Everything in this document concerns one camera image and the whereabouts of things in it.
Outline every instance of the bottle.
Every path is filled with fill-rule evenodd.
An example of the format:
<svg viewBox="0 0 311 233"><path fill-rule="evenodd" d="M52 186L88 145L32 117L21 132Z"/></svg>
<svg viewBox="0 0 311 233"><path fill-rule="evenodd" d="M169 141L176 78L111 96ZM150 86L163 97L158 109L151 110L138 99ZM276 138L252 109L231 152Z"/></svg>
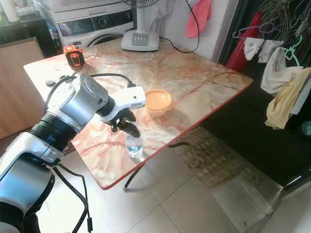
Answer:
<svg viewBox="0 0 311 233"><path fill-rule="evenodd" d="M137 158L142 155L142 138L135 138L128 133L124 133L127 153L131 158Z"/></svg>

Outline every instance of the pink marble tabletop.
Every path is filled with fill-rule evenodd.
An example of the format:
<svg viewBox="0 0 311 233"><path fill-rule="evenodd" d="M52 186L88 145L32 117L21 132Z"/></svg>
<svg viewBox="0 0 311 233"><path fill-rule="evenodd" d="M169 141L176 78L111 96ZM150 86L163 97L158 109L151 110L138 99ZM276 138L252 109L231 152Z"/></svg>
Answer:
<svg viewBox="0 0 311 233"><path fill-rule="evenodd" d="M151 159L167 145L188 132L210 114L246 89L252 80L196 53L180 53L165 41L157 52L131 52L114 40L84 50L87 65L78 74L120 73L144 90L168 91L174 107L160 118L150 118L145 110L134 110L143 137L143 155L131 159L125 150L124 134L112 133L96 119L74 138L76 147L94 179L109 189ZM58 80L72 74L64 55L25 65L25 70L44 100L51 88L47 79ZM110 94L126 88L118 77L98 77Z"/></svg>

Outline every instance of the orange bowl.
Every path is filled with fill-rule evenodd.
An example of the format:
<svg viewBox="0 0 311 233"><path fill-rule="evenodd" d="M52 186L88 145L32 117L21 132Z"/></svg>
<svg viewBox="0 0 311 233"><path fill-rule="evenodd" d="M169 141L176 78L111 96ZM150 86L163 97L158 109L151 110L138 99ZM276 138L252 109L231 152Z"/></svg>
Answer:
<svg viewBox="0 0 311 233"><path fill-rule="evenodd" d="M173 99L166 91L152 89L146 91L145 95L145 110L151 117L161 117L173 106Z"/></svg>

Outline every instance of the fan base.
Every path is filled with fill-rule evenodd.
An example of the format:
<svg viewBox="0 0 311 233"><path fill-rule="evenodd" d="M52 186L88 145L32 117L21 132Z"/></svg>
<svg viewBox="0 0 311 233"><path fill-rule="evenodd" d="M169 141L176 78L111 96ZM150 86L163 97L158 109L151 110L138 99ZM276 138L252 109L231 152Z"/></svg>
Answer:
<svg viewBox="0 0 311 233"><path fill-rule="evenodd" d="M122 38L121 48L131 51L156 51L159 49L159 35L156 32L128 31Z"/></svg>

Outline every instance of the washing machine knob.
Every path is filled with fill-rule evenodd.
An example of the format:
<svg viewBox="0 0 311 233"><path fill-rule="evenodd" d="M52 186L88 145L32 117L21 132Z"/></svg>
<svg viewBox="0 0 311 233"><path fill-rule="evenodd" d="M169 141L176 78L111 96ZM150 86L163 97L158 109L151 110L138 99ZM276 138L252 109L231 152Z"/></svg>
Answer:
<svg viewBox="0 0 311 233"><path fill-rule="evenodd" d="M106 20L104 18L100 18L98 20L98 24L101 26L101 27L104 27L106 26Z"/></svg>

